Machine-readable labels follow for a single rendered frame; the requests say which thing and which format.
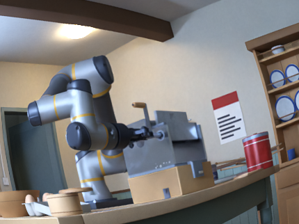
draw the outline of table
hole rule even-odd
[[[120,223],[213,223],[222,224],[257,206],[261,223],[272,223],[270,176],[279,165],[253,175],[176,198],[138,205],[92,210],[92,213],[62,218],[0,218],[2,224],[120,224]]]

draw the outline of yellow stripe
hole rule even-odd
[[[102,175],[106,176],[103,163],[102,163],[102,158],[101,158],[101,150],[97,151],[97,159],[99,160],[99,168],[101,169]]]
[[[57,108],[56,108],[56,95],[54,95],[54,109],[55,109],[55,114],[58,120],[60,120],[60,118],[58,117],[58,113],[57,113]]]
[[[89,116],[92,116],[92,117],[95,117],[95,114],[94,113],[84,113],[84,114],[81,114],[81,115],[78,115],[78,116],[74,116],[71,121],[77,119],[77,118],[82,118],[82,117],[89,117]]]
[[[106,157],[108,159],[115,159],[115,158],[121,157],[123,154],[124,154],[124,152],[119,153],[119,154],[117,154],[115,156],[106,156],[104,153],[102,153],[103,157]]]
[[[93,95],[92,98],[98,98],[98,97],[104,96],[107,92],[109,92],[110,89],[111,89],[111,85],[103,92]]]
[[[80,180],[80,183],[86,183],[86,182],[97,182],[99,180],[104,180],[103,177],[98,177],[98,178],[91,178],[91,179],[83,179],[83,180]]]
[[[105,149],[105,147],[107,147],[107,145],[108,145],[108,142],[109,142],[109,134],[108,134],[108,129],[106,128],[106,126],[105,125],[103,125],[104,126],[104,128],[105,128],[105,131],[106,131],[106,136],[107,136],[107,139],[106,139],[106,144],[105,144],[105,146],[101,149],[101,150],[103,150],[103,149]]]
[[[75,64],[72,64],[72,78],[73,78],[73,80],[76,80],[76,72],[74,70],[74,66],[75,66]]]
[[[66,74],[66,73],[58,73],[58,74],[64,74],[64,75],[66,75],[66,76],[67,76],[67,78],[69,78],[69,79],[70,79],[70,81],[72,81],[71,77],[70,77],[68,74]]]

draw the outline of white stripe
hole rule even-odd
[[[248,167],[248,169],[254,168],[254,167],[256,167],[256,166],[259,166],[259,165],[261,165],[261,164],[268,163],[268,162],[271,162],[271,161],[272,161],[272,159],[269,160],[269,161],[267,161],[267,162],[263,162],[263,163],[257,164],[257,165],[255,165],[255,166],[250,166],[250,167]]]
[[[249,146],[249,145],[253,145],[253,144],[257,144],[257,143],[260,143],[261,141],[266,141],[266,140],[269,140],[269,138],[266,138],[266,139],[263,139],[263,140],[260,140],[260,141],[253,142],[253,143],[251,143],[251,144],[245,145],[244,147],[247,147],[247,146]]]

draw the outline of metal machine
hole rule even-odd
[[[76,167],[86,202],[112,198],[104,176],[129,172],[130,177],[189,163],[194,178],[202,176],[207,161],[200,127],[189,122],[184,112],[155,111],[150,121],[146,104],[145,119],[131,125],[117,123],[109,90],[113,73],[105,56],[94,57],[64,67],[51,80],[42,97],[29,104],[33,126],[71,119],[67,127],[68,145],[79,150]]]

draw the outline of red canister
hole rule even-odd
[[[273,166],[268,132],[254,134],[243,139],[248,172]]]

